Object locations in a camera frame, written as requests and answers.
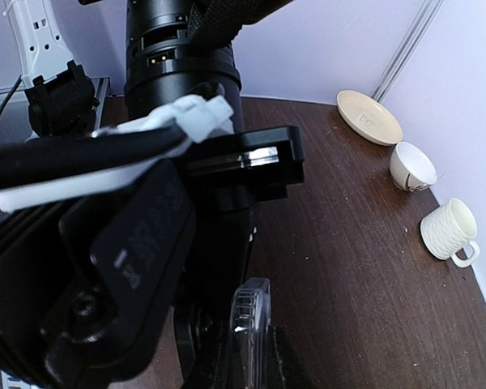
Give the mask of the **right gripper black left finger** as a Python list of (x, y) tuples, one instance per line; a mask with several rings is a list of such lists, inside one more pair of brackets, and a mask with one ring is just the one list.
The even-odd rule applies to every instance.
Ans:
[(176, 344), (183, 388), (228, 385), (228, 321), (214, 320), (194, 304), (177, 306)]

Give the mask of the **clear magsafe phone case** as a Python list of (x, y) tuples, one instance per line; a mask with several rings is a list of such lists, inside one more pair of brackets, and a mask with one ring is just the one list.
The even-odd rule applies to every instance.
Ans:
[(233, 295), (230, 316), (231, 388), (265, 388), (271, 283), (250, 278)]

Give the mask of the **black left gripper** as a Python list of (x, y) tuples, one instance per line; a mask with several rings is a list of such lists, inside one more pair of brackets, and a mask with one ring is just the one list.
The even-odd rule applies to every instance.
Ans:
[(301, 129), (276, 126), (209, 139), (173, 162), (163, 230), (181, 253), (174, 319), (226, 322), (245, 281), (261, 203), (284, 199), (302, 183)]

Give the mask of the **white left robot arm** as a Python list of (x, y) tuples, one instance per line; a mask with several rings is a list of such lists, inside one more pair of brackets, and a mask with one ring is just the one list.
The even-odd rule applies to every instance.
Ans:
[[(231, 41), (245, 24), (280, 7), (278, 1), (133, 1), (127, 9), (126, 107), (136, 127), (152, 109), (185, 96), (223, 96), (233, 114), (227, 130), (190, 146), (177, 162), (198, 213), (186, 262), (186, 291), (210, 315), (224, 317), (232, 294), (245, 278), (257, 205), (282, 198), (304, 179), (300, 130), (280, 126), (246, 132), (241, 79)], [(111, 144), (94, 147), (85, 135), (57, 133), (51, 89), (41, 82), (28, 92), (37, 137), (15, 148), (14, 172), (21, 176), (19, 207), (26, 220), (15, 239), (13, 274), (4, 294), (6, 312), (24, 325), (41, 324), (66, 286), (85, 275), (98, 282), (90, 262), (70, 267), (70, 251), (57, 227), (76, 216), (76, 230), (100, 223), (92, 193), (69, 204), (78, 177), (91, 177), (104, 160), (112, 173), (133, 171), (138, 157), (122, 158)]]

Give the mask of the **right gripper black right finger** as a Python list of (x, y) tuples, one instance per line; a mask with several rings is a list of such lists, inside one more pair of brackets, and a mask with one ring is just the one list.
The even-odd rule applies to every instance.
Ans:
[(269, 388), (315, 388), (281, 327), (269, 333)]

